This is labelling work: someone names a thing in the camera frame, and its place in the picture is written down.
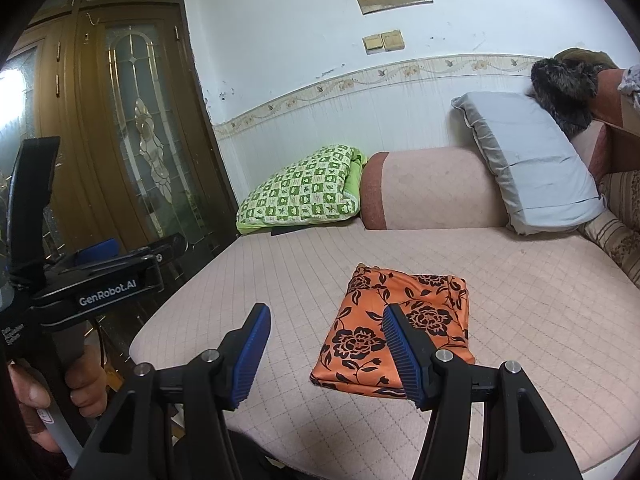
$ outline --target light blue pillowcase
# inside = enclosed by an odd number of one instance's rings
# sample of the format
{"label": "light blue pillowcase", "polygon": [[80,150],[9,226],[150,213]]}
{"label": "light blue pillowcase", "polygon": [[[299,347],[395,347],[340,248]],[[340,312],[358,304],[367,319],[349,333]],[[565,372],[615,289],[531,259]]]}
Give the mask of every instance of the light blue pillowcase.
{"label": "light blue pillowcase", "polygon": [[604,211],[591,173],[535,99],[469,92],[451,105],[464,112],[517,233],[571,231]]}

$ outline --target green checkered pillow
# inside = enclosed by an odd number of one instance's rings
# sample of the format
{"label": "green checkered pillow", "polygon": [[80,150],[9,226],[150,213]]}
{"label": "green checkered pillow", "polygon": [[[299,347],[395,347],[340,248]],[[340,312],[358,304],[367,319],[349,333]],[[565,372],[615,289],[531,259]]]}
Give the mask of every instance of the green checkered pillow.
{"label": "green checkered pillow", "polygon": [[242,202],[242,234],[262,227],[319,224],[360,210],[360,177],[366,157],[337,144],[318,150],[271,176]]}

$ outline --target orange floral fabric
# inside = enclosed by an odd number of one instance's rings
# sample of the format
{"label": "orange floral fabric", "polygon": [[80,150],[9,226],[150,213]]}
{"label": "orange floral fabric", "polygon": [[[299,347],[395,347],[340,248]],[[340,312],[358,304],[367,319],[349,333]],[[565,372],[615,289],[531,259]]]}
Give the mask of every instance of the orange floral fabric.
{"label": "orange floral fabric", "polygon": [[338,316],[311,372],[317,386],[350,394],[404,399],[400,377],[382,332],[382,313],[397,303],[409,322],[436,345],[467,363],[469,303],[466,282],[456,276],[411,276],[359,264]]}

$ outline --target wall switch plate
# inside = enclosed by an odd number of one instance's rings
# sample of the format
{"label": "wall switch plate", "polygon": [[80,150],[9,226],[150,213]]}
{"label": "wall switch plate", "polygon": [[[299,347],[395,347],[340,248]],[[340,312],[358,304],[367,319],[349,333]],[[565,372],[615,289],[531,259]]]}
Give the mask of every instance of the wall switch plate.
{"label": "wall switch plate", "polygon": [[384,49],[384,44],[382,42],[381,34],[374,34],[373,36],[367,36],[366,38],[362,38],[364,42],[364,49],[367,51],[367,54],[373,54],[374,52],[382,52]]}
{"label": "wall switch plate", "polygon": [[384,44],[387,52],[404,49],[404,39],[402,38],[402,34],[399,30],[384,32],[382,34],[382,43]]}

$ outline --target hook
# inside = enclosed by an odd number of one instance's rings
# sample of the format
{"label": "hook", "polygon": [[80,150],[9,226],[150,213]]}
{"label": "hook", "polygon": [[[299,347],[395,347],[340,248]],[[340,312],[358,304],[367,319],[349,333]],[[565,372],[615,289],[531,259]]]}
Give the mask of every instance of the hook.
{"label": "hook", "polygon": [[91,19],[91,15],[90,15],[88,12],[86,12],[85,14],[86,14],[86,16],[89,18],[89,23],[91,23],[92,25],[94,25],[94,26],[95,26],[95,25],[97,25],[98,23],[100,23],[100,18],[98,18],[97,20],[95,20],[95,23],[94,23],[94,20],[92,20],[92,19]]}

